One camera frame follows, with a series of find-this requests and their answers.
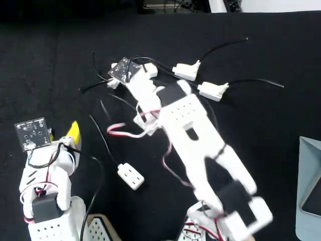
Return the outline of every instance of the yellow part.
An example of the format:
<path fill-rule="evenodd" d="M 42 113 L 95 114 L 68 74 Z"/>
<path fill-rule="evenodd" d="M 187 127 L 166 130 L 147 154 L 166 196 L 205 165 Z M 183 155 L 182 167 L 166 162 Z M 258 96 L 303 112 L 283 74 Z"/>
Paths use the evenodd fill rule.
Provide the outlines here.
<path fill-rule="evenodd" d="M 68 133 L 66 134 L 66 136 L 72 137 L 74 139 L 75 145 L 78 144 L 79 139 L 80 139 L 80 131 L 79 131 L 78 123 L 76 121 L 74 121 L 72 123 L 72 125 L 71 125 Z"/>

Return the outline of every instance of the perforated plastic part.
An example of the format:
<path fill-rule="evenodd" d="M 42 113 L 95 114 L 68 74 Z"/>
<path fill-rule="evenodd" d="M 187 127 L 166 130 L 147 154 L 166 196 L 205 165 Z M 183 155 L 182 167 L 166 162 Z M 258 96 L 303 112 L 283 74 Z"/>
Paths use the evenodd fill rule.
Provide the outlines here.
<path fill-rule="evenodd" d="M 89 237 L 92 241 L 110 241 L 108 233 L 99 218 L 92 219 L 88 227 Z"/>
<path fill-rule="evenodd" d="M 78 241 L 86 206 L 80 197 L 71 198 L 71 208 L 52 220 L 28 225 L 32 241 Z M 88 228 L 85 228 L 84 241 L 88 239 Z"/>

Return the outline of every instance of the black circuit board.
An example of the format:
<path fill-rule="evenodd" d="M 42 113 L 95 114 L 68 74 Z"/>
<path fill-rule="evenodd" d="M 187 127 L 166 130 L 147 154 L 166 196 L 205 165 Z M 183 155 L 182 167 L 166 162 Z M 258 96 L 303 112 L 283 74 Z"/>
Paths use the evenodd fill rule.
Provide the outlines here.
<path fill-rule="evenodd" d="M 45 118 L 15 124 L 15 128 L 24 152 L 51 144 Z"/>
<path fill-rule="evenodd" d="M 123 57 L 115 67 L 108 71 L 108 74 L 118 79 L 122 83 L 126 83 L 126 69 L 129 63 L 129 59 Z M 129 69 L 128 69 L 128 79 L 133 77 L 139 70 L 141 69 L 141 65 L 136 64 L 134 62 L 130 62 Z"/>

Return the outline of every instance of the white connector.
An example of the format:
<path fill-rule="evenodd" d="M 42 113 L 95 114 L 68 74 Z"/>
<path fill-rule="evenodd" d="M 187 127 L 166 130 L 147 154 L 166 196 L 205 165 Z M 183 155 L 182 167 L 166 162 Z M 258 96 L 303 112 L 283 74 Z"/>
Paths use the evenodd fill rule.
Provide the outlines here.
<path fill-rule="evenodd" d="M 176 67 L 173 67 L 173 72 L 175 75 L 179 77 L 182 77 L 190 81 L 194 81 L 200 65 L 201 63 L 199 60 L 193 65 L 178 63 Z"/>
<path fill-rule="evenodd" d="M 203 82 L 202 84 L 199 84 L 197 89 L 200 91 L 201 96 L 219 102 L 228 87 L 229 83 L 215 85 L 209 82 Z"/>
<path fill-rule="evenodd" d="M 144 177 L 128 163 L 119 164 L 117 173 L 132 190 L 137 190 L 145 180 Z"/>
<path fill-rule="evenodd" d="M 158 70 L 155 65 L 153 65 L 152 63 L 148 63 L 148 64 L 144 64 L 144 66 L 150 78 L 154 78 L 157 76 Z"/>

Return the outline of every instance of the black tablecloth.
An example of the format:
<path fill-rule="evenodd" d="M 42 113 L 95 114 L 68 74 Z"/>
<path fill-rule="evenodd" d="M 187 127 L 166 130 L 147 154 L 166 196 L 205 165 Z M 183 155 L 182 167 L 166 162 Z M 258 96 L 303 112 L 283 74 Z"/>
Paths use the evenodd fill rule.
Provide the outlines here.
<path fill-rule="evenodd" d="M 93 213 L 108 216 L 123 240 L 175 238 L 186 210 L 196 202 L 189 188 L 161 165 L 167 148 L 161 131 L 139 140 L 108 138 L 112 152 L 145 177 L 132 191 L 117 175 L 97 129 L 88 117 L 102 99 L 113 122 L 129 121 L 128 106 L 104 95 L 101 86 L 81 95 L 78 87 L 99 81 L 91 60 L 108 69 L 123 56 L 150 56 L 168 65 L 193 64 L 211 47 L 248 36 L 246 43 L 213 53 L 199 69 L 199 80 L 222 84 L 235 79 L 265 78 L 284 89 L 261 83 L 231 87 L 220 103 L 211 102 L 223 139 L 230 144 L 274 215 L 257 240 L 296 240 L 295 201 L 298 138 L 321 139 L 321 14 L 213 14 L 127 16 L 59 24 L 0 24 L 0 240 L 29 240 L 18 186 L 26 156 L 14 123 L 44 116 L 56 136 L 73 120 L 82 133 L 83 151 L 104 161 L 106 183 Z M 160 74 L 164 81 L 173 81 Z M 115 94 L 134 103 L 124 89 Z M 173 153 L 169 164 L 178 171 Z M 99 169 L 81 158 L 72 176 L 72 193 L 89 204 Z"/>

